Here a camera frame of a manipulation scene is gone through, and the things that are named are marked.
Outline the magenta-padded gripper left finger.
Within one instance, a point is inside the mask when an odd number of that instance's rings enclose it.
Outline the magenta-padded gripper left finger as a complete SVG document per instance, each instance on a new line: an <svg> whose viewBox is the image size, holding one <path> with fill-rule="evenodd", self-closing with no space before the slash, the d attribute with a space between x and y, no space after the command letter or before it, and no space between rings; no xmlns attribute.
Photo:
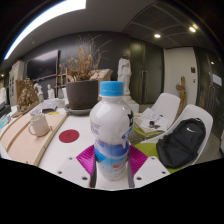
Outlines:
<svg viewBox="0 0 224 224"><path fill-rule="evenodd" d="M94 146L89 146L76 157L68 157L55 174L81 187L94 187L96 185Z"/></svg>

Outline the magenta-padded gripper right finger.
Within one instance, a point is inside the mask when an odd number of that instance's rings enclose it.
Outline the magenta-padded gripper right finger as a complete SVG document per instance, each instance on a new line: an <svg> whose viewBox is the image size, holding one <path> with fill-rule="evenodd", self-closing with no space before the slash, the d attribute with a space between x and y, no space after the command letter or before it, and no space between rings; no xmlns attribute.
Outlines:
<svg viewBox="0 0 224 224"><path fill-rule="evenodd" d="M143 187L169 174L170 172L157 157L148 157L134 146L130 147L128 159L128 184L130 188Z"/></svg>

